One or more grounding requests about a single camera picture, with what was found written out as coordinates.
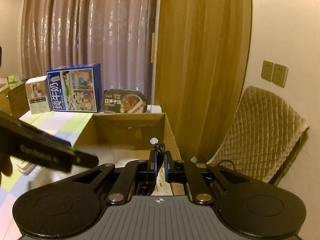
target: open cardboard box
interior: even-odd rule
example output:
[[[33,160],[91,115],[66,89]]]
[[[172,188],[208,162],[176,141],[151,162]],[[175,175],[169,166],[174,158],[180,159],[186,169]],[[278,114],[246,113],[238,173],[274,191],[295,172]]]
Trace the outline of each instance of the open cardboard box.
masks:
[[[162,114],[94,114],[82,130],[74,147],[96,154],[100,164],[116,163],[120,159],[149,159],[157,138],[171,152],[174,160],[181,159],[168,118]],[[174,195],[184,195],[181,184],[172,183]]]

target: metal screw cap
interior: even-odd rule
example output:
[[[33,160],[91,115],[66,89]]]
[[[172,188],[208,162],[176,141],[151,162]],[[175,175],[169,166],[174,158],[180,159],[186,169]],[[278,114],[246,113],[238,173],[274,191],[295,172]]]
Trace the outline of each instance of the metal screw cap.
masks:
[[[200,202],[204,203],[204,202],[210,201],[212,199],[212,197],[207,193],[201,193],[196,196],[196,199],[199,200]]]
[[[121,201],[123,200],[123,195],[122,194],[119,194],[119,193],[114,193],[114,194],[111,194],[108,199],[112,202],[118,202],[118,201]]]

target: blue box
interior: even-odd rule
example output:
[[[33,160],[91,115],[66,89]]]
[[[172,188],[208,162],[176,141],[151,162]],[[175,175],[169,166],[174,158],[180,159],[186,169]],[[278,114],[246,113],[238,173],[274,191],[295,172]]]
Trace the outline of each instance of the blue box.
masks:
[[[100,64],[63,66],[47,70],[54,111],[93,112],[102,98]]]

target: ribbed gray plate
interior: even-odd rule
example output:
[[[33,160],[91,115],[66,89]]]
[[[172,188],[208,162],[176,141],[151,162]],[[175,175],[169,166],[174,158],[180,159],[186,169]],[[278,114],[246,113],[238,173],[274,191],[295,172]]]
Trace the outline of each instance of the ribbed gray plate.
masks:
[[[32,240],[23,236],[21,240]],[[227,229],[210,207],[187,196],[133,196],[109,207],[102,218],[70,240],[245,240]]]

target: pink curtain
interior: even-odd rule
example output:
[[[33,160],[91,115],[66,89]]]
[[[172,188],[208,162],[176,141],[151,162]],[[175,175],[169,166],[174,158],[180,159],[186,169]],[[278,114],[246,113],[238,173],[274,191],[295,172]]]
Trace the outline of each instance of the pink curtain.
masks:
[[[103,89],[134,89],[150,99],[155,13],[156,0],[25,0],[23,74],[100,63]]]

